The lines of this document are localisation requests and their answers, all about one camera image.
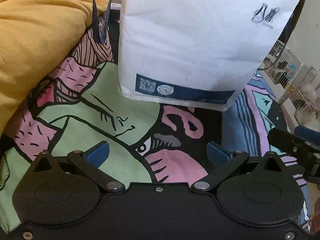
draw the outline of pink cartoon shape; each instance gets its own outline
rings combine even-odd
[[[92,81],[96,71],[93,68],[80,66],[74,58],[67,57],[48,76],[53,79],[59,78],[69,89],[79,93]]]
[[[259,81],[259,78],[255,74],[252,76],[252,79],[256,80],[256,81]]]
[[[153,171],[162,171],[156,173],[156,179],[161,181],[167,177],[163,182],[187,182],[189,186],[199,179],[208,175],[207,171],[192,157],[185,152],[179,150],[160,150],[156,153],[148,155],[147,162],[158,163],[151,166]]]
[[[102,32],[104,17],[99,18],[99,29]],[[104,44],[95,43],[93,40],[92,27],[82,36],[80,43],[72,51],[72,56],[81,65],[96,67],[98,64],[111,61],[113,62],[109,31],[106,33],[107,38]]]
[[[185,134],[193,139],[199,139],[203,135],[203,125],[199,121],[199,119],[195,118],[191,113],[183,111],[179,108],[176,108],[174,106],[164,106],[163,107],[163,115],[161,121],[171,127],[172,130],[176,131],[177,126],[170,121],[168,118],[169,114],[175,114],[179,115],[183,122],[183,128],[185,131]],[[191,122],[197,129],[195,131],[192,131],[189,126],[189,122]]]
[[[26,101],[20,105],[4,130],[32,161],[40,152],[48,149],[56,132],[33,119]]]
[[[47,102],[54,102],[53,86],[53,83],[49,84],[49,86],[44,90],[44,92],[38,97],[38,107],[43,106]]]
[[[195,108],[192,106],[188,106],[188,110],[193,113],[195,111]]]
[[[61,96],[54,95],[58,90],[68,98],[76,99],[81,91],[93,80],[97,69],[80,66],[74,58],[67,57],[51,73],[49,77],[56,80],[47,87],[37,100],[38,107],[48,102],[67,102]]]

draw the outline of yellow pillow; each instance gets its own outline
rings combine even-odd
[[[109,0],[96,0],[102,14]],[[19,104],[77,44],[92,0],[0,0],[0,135]]]

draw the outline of white pet cage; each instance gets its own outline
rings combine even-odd
[[[283,47],[284,44],[281,41],[276,41],[276,44],[264,60],[265,68],[268,68],[275,62]],[[277,63],[265,71],[274,84],[280,84],[285,90],[292,83],[302,67],[303,63],[285,47]]]
[[[275,62],[284,44],[277,41],[264,60],[265,68]],[[285,47],[277,63],[265,70],[272,89],[279,92],[279,103],[286,102],[295,125],[320,132],[320,75],[311,66],[304,65]]]

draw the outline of circular motor cover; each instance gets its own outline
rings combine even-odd
[[[97,205],[100,191],[91,180],[65,173],[41,154],[18,184],[12,202],[21,222],[58,225],[78,220]]]
[[[299,214],[303,193],[286,166],[278,163],[266,156],[251,173],[224,181],[217,190],[221,206],[237,220],[261,226],[283,223]]]

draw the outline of black cable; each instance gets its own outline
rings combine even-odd
[[[285,43],[284,43],[283,48],[282,48],[281,52],[279,53],[278,57],[276,58],[274,63],[272,63],[269,67],[267,67],[267,68],[258,68],[258,70],[260,70],[260,71],[267,70],[267,69],[273,67],[279,61],[279,59],[280,59],[280,57],[281,57],[281,55],[282,55],[282,53],[284,51],[284,48],[287,45],[288,40],[289,40],[289,30],[290,30],[289,28],[290,28],[290,25],[291,25],[291,19],[292,19],[292,17],[290,17],[289,21],[287,22],[287,25],[285,26]]]

